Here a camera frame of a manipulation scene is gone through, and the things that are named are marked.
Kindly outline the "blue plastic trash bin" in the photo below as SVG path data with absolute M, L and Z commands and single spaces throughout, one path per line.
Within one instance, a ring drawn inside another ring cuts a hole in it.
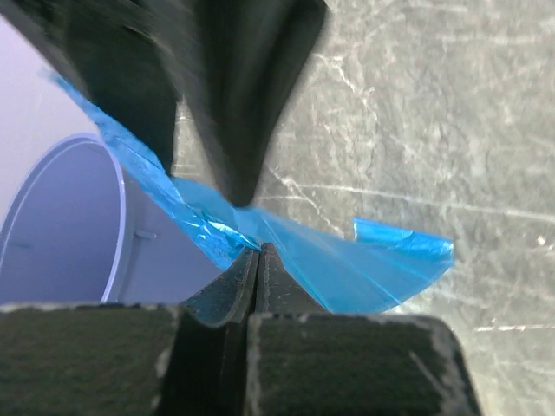
M 176 303 L 219 274 L 92 134 L 38 161 L 1 230 L 5 303 Z

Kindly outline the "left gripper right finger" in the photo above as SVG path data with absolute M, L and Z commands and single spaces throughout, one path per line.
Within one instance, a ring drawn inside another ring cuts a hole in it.
M 459 341 L 424 315 L 332 315 L 271 244 L 248 323 L 250 415 L 478 415 Z

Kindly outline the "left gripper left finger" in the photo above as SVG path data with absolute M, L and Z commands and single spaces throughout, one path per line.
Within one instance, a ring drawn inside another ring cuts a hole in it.
M 1 308 L 4 415 L 240 415 L 259 254 L 179 304 Z

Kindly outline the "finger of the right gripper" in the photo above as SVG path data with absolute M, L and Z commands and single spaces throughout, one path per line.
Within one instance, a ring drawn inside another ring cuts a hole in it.
M 140 1 L 3 1 L 1 14 L 82 95 L 173 165 L 177 97 Z
M 166 1 L 165 57 L 212 175 L 253 200 L 273 131 L 328 13 L 324 1 Z

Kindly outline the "blue trash bag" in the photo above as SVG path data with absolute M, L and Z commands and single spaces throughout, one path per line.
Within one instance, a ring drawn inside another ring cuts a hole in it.
M 454 263 L 451 239 L 354 218 L 352 240 L 262 208 L 232 207 L 213 188 L 170 177 L 146 145 L 53 70 L 55 83 L 96 124 L 101 143 L 220 269 L 243 248 L 273 244 L 285 269 L 333 313 L 381 313 L 421 293 Z

